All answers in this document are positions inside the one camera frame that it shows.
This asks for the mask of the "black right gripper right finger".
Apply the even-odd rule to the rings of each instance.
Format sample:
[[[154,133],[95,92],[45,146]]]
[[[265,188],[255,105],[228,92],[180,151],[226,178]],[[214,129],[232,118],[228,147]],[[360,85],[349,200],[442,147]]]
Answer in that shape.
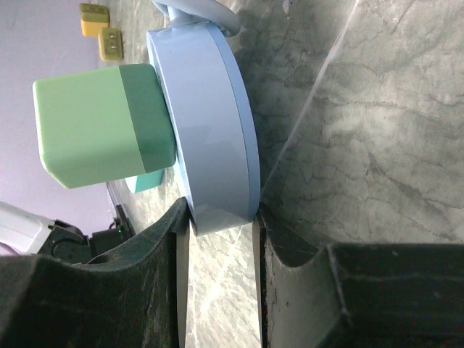
[[[463,247],[316,247],[259,212],[252,226],[263,347],[461,347]]]

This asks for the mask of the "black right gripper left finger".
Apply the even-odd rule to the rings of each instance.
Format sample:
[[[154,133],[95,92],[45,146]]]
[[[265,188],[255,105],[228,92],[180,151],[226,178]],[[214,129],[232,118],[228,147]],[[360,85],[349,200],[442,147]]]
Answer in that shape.
[[[177,199],[153,225],[86,264],[1,259],[3,347],[183,347],[189,220]]]

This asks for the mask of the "blue round socket board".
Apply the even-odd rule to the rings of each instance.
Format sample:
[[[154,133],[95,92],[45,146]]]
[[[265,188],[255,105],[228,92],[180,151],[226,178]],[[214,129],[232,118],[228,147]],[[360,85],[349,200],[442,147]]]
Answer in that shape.
[[[241,23],[218,1],[156,1],[169,24],[146,35],[177,145],[176,169],[197,236],[245,225],[260,202],[247,90],[228,38]]]

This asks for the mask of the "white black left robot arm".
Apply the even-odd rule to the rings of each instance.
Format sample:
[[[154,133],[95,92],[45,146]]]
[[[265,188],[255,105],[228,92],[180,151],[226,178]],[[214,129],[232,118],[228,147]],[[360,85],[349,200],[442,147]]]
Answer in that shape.
[[[1,203],[1,243],[18,254],[44,254],[76,264],[114,249],[135,236],[131,222],[120,205],[108,229],[90,236],[69,223],[27,212]]]

